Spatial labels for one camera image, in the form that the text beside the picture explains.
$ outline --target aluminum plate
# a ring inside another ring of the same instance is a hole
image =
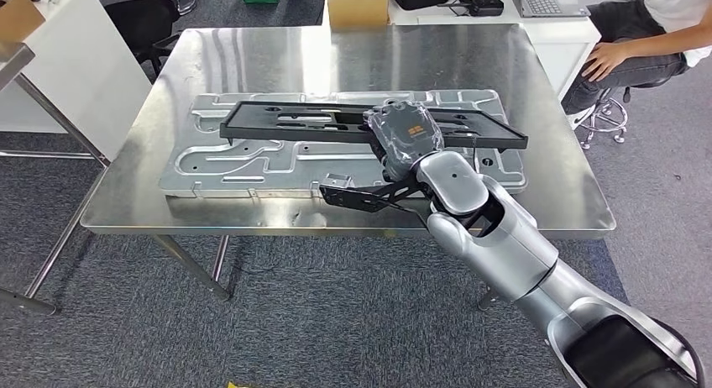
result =
[[[318,197],[327,174],[351,176],[355,186],[383,184],[382,167],[367,144],[286,142],[219,137],[219,125],[238,101],[334,102],[380,105],[390,100],[423,102],[428,107],[480,109],[506,123],[499,96],[492,90],[431,92],[339,92],[328,96],[286,94],[201,94],[189,120],[175,137],[160,178],[173,197]],[[495,178],[512,194],[526,186],[516,150],[451,148]]]

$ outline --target jeans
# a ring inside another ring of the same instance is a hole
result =
[[[589,6],[591,21],[601,34],[601,42],[621,42],[665,34],[665,30],[647,11],[644,1],[624,0]],[[566,114],[579,113],[593,107],[604,89],[639,86],[680,75],[687,69],[685,56],[680,53],[626,59],[599,81],[588,81],[579,72],[561,105]]]

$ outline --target office chair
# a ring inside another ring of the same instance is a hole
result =
[[[631,88],[659,87],[667,83],[670,79],[671,77],[666,77],[660,80],[651,81],[649,83],[626,87],[626,90],[623,93],[623,102],[628,103],[631,101]],[[625,143],[626,132],[628,131],[626,128],[626,125],[628,124],[628,112],[626,111],[626,108],[623,107],[623,104],[613,98],[614,92],[614,88],[607,88],[603,90],[598,101],[596,102],[594,111],[579,125],[589,131],[586,139],[581,142],[582,149],[590,149],[591,140],[593,140],[594,135],[598,133],[618,133],[613,136],[613,140],[615,140],[616,143]],[[612,117],[614,109],[620,113],[622,119],[619,120]]]
[[[169,47],[180,34],[173,34],[173,23],[181,16],[178,0],[110,0],[102,1],[133,56],[140,63],[150,60],[156,75],[161,69],[161,56],[170,55]]]

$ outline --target person's hand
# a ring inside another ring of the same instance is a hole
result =
[[[586,63],[590,62],[590,65],[581,73],[581,76],[586,77],[591,75],[589,81],[601,81],[605,79],[616,66],[623,63],[623,60],[630,57],[625,42],[618,44],[601,42],[596,44],[593,52],[591,52],[591,55],[589,55],[589,58],[586,60]]]

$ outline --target robotic arm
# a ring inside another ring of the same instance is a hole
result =
[[[702,365],[679,333],[563,263],[536,220],[502,186],[462,155],[443,150],[441,132],[423,106],[377,107],[364,113],[364,123],[392,184],[374,193],[324,183],[327,203],[375,212],[423,192],[431,200],[427,229],[433,238],[487,283],[486,299],[498,296],[526,314],[579,386],[704,386]],[[481,231],[473,235],[471,228]]]

